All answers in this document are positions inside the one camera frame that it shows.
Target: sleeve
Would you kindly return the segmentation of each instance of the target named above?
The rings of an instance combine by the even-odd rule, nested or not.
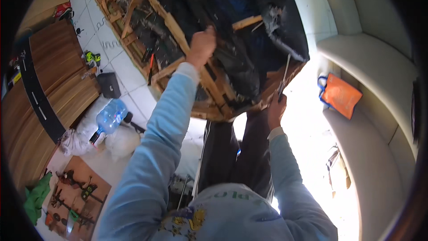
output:
[[[268,138],[275,197],[294,239],[337,240],[337,228],[302,183],[287,135],[279,127]]]
[[[167,211],[168,184],[180,162],[198,83],[189,63],[182,63],[169,80],[102,216],[100,240],[148,240],[157,231]]]

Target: black pants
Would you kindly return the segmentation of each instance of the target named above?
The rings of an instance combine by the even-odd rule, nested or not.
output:
[[[242,143],[233,122],[207,121],[196,193],[220,183],[242,183],[271,201],[269,133],[267,110],[247,112]]]

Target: right hand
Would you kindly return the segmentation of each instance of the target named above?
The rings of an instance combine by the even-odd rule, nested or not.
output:
[[[199,71],[213,55],[216,45],[214,27],[208,26],[205,31],[197,32],[193,35],[186,61]]]
[[[281,126],[281,118],[287,107],[287,96],[283,95],[280,103],[278,103],[278,97],[278,91],[275,91],[267,110],[267,123],[270,130]]]

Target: orange bag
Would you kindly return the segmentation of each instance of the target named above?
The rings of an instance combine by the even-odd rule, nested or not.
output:
[[[321,79],[326,80],[325,86],[320,84]],[[319,77],[318,87],[321,89],[319,99],[323,103],[335,109],[347,119],[352,117],[354,107],[362,97],[362,93],[359,90],[332,73],[329,73],[328,77]]]

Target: blue fabric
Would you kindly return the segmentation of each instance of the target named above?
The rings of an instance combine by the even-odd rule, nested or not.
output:
[[[196,82],[175,73],[101,219],[100,240],[337,240],[337,229],[302,184],[286,135],[270,142],[281,215],[245,185],[202,191],[167,214],[168,183],[189,126]]]

